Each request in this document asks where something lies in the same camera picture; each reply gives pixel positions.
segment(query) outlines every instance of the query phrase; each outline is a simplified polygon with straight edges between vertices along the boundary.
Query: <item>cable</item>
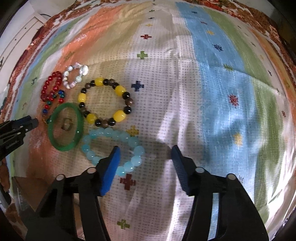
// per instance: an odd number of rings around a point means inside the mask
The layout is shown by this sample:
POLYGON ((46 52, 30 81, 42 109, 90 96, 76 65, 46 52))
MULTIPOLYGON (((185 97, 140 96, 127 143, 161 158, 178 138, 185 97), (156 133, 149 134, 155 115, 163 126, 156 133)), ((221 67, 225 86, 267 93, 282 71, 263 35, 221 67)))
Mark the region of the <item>cable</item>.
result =
POLYGON ((46 15, 46 16, 51 18, 51 16, 49 16, 48 14, 45 14, 45 13, 41 13, 40 15, 46 15))

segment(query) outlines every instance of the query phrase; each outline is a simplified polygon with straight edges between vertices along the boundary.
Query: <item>jade bangle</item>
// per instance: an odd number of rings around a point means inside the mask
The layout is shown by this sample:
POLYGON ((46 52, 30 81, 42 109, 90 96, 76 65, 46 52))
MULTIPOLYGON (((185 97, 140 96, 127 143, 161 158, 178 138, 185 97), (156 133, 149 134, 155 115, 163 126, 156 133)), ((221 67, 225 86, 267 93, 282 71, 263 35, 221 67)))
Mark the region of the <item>jade bangle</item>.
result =
POLYGON ((48 130, 48 137, 49 137, 50 143, 54 148, 56 148, 59 151, 69 151, 73 149, 78 144, 78 142, 80 141, 83 135, 83 117, 78 107, 72 103, 63 103, 59 105, 54 110, 53 114, 50 116, 47 130, 48 130), (54 127, 54 121, 58 117, 59 113, 65 108, 72 108, 75 111, 77 116, 77 129, 76 129, 76 133, 73 140, 68 145, 63 146, 57 143, 57 141, 55 140, 54 134, 53 134, 53 127, 54 127))

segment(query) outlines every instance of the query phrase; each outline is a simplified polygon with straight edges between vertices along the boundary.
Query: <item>orange stripe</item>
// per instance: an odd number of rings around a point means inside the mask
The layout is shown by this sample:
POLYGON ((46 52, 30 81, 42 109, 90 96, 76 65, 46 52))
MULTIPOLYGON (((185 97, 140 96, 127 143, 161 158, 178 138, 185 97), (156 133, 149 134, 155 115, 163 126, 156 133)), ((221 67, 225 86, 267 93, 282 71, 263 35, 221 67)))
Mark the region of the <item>orange stripe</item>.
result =
POLYGON ((296 92, 292 85, 289 74, 287 73, 286 68, 282 60, 280 59, 280 57, 277 55, 277 53, 274 52, 274 49, 272 48, 271 43, 267 39, 263 38, 259 33, 257 33, 257 31, 251 28, 249 28, 249 30, 252 31, 252 33, 257 37, 259 43, 261 44, 261 46, 267 53, 269 59, 272 61, 275 68, 277 69, 277 72, 280 77, 280 81, 287 94, 289 105, 292 112, 293 122, 294 122, 294 125, 296 126, 296 106, 295 106, 296 92))

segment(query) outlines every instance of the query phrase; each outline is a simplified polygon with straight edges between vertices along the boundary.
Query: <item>light blue beaded bracelet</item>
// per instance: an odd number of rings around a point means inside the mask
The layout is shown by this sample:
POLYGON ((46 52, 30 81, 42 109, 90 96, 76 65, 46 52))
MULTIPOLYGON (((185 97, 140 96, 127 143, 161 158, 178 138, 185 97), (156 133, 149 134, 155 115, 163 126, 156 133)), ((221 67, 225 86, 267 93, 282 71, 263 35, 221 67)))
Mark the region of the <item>light blue beaded bracelet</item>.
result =
POLYGON ((130 147, 134 148, 134 156, 123 166, 119 166, 117 168, 116 175, 124 177, 127 172, 132 172, 135 167, 141 165, 141 156, 145 153, 145 149, 139 145, 138 137, 131 137, 126 131, 113 130, 111 127, 106 129, 102 127, 98 129, 92 129, 90 130, 89 134, 84 136, 82 139, 84 144, 82 145, 81 149, 86 154, 87 159, 90 160, 93 165, 97 165, 103 157, 96 156, 95 152, 90 149, 89 144, 92 139, 103 136, 110 137, 116 141, 121 140, 122 142, 127 142, 130 147))

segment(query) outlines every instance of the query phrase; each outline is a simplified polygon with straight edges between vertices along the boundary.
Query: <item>green stripe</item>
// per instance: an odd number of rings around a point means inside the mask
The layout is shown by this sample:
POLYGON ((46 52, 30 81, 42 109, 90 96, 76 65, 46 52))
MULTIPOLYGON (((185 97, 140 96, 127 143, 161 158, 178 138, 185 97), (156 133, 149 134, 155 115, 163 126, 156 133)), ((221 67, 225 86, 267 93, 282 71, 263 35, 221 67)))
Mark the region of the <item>green stripe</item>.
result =
POLYGON ((269 216, 266 206, 267 188, 272 185, 274 194, 279 183, 279 174, 283 160, 283 153, 280 150, 284 148, 284 142, 280 136, 283 124, 276 105, 276 98, 265 67, 253 53, 245 39, 236 30, 233 23, 219 12, 206 8, 204 10, 225 31, 242 58, 246 73, 253 77, 252 82, 256 95, 260 137, 262 137, 262 145, 257 157, 254 198, 255 206, 263 222, 266 222, 269 216), (271 177, 271 180, 268 180, 268 185, 266 184, 266 173, 271 177))

